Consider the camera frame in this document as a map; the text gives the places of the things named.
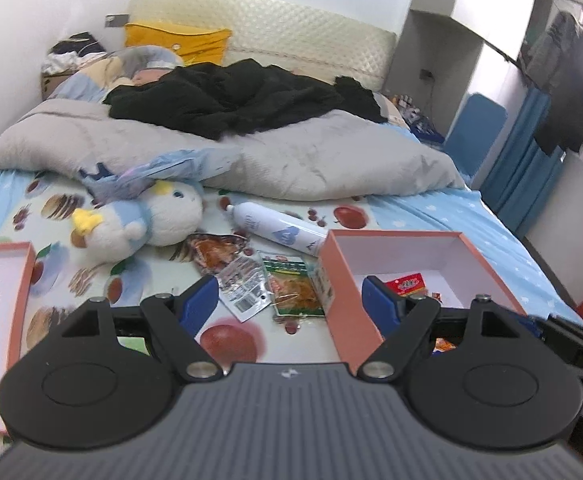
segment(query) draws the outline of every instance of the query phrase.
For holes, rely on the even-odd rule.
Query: silver bolt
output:
[[[364,364],[363,373],[372,379],[386,379],[394,374],[394,367],[384,361],[371,361]]]
[[[187,365],[187,375],[196,379],[209,379],[218,372],[218,367],[209,361],[196,361]]]

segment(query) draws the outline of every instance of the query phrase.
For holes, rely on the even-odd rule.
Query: black mechanical device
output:
[[[532,331],[488,296],[447,309],[381,284],[399,324],[356,377],[339,363],[225,375],[187,326],[216,306],[214,280],[138,307],[92,298],[10,369],[0,480],[583,480],[567,445],[583,417],[579,327]],[[457,347],[432,354],[440,337]]]

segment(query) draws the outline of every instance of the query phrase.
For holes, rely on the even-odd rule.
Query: light blue bed sheet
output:
[[[34,174],[0,171],[0,228]],[[382,229],[464,232],[507,283],[528,314],[558,314],[582,324],[556,294],[523,245],[493,216],[478,191],[446,189],[416,196],[369,196]]]

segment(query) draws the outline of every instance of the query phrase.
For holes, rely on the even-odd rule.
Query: blue heart logo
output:
[[[287,227],[287,229],[283,229],[282,231],[274,231],[272,235],[276,238],[276,241],[280,244],[292,246],[296,241],[296,237],[300,233],[300,229],[297,227],[291,226]]]

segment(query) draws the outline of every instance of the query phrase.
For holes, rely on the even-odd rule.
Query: white logo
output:
[[[299,375],[300,373],[294,370],[293,368],[290,368],[289,370],[283,370],[281,372],[281,376],[283,376],[285,379],[293,379],[294,377]]]

